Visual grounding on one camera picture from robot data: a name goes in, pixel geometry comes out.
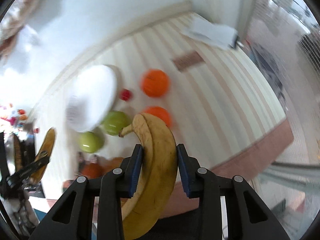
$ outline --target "white plate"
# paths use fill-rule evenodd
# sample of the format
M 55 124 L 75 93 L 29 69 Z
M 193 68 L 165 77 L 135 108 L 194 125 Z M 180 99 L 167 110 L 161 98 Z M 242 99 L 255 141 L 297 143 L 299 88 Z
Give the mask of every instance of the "white plate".
M 116 88 L 116 74 L 108 66 L 96 65 L 81 72 L 67 103 L 67 124 L 77 132 L 100 125 L 113 105 Z

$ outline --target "green apple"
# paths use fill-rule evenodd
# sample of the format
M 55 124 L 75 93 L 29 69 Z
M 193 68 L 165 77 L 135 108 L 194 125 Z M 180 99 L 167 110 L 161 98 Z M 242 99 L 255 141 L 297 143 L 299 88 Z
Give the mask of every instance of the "green apple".
M 84 132 L 79 136 L 79 147 L 87 153 L 95 153 L 103 146 L 103 139 L 93 132 Z
M 121 111 L 110 111 L 101 125 L 105 133 L 117 136 L 122 128 L 131 123 L 129 116 Z

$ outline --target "triangular cutout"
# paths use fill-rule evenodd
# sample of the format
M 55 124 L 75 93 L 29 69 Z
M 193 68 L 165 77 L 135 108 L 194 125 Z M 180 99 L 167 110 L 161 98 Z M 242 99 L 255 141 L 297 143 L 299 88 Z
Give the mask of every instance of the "triangular cutout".
M 267 221 L 268 217 L 255 202 L 254 198 L 250 195 L 249 191 L 243 192 L 244 200 L 247 205 L 250 223 L 256 224 L 259 222 Z
M 60 222 L 63 224 L 68 224 L 70 222 L 73 204 L 75 202 L 77 193 L 75 191 L 71 192 L 68 198 L 65 200 L 63 205 L 56 211 L 52 217 L 53 221 Z

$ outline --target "silver screw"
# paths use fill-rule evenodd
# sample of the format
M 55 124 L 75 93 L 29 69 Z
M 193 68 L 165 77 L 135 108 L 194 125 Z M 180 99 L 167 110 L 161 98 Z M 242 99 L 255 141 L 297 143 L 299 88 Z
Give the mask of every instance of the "silver screw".
M 236 182 L 242 182 L 243 181 L 243 178 L 239 175 L 235 176 L 235 181 Z
M 207 169 L 206 168 L 199 168 L 197 171 L 200 174 L 206 174 L 207 173 Z
M 121 174 L 122 170 L 120 168 L 116 168 L 112 172 L 113 174 Z
M 78 177 L 77 182 L 79 182 L 79 183 L 85 182 L 85 177 L 84 176 Z

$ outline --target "orange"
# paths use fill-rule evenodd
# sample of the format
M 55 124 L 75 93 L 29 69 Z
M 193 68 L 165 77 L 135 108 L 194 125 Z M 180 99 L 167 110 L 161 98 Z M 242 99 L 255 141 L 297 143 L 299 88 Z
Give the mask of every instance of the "orange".
M 167 110 L 165 110 L 164 108 L 162 108 L 160 106 L 149 106 L 148 108 L 146 108 L 142 112 L 143 113 L 152 114 L 152 115 L 154 115 L 156 117 L 159 117 L 162 121 L 165 122 L 165 124 L 168 127 L 170 127 L 171 124 L 172 124 L 170 114 L 168 113 Z
M 142 91 L 149 97 L 161 97 L 168 90 L 170 79 L 166 73 L 160 69 L 150 69 L 147 71 L 141 82 Z

